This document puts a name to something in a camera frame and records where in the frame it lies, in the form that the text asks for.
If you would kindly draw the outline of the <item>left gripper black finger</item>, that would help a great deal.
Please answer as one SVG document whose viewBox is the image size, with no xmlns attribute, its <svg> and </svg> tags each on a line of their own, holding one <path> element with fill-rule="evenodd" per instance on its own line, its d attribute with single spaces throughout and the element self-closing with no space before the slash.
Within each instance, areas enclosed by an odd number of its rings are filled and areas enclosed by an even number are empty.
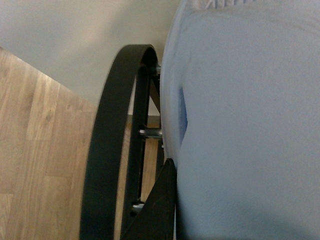
<svg viewBox="0 0 320 240">
<path fill-rule="evenodd" d="M 177 202 L 177 171 L 174 161 L 166 159 L 141 211 L 122 240 L 172 240 Z"/>
</svg>

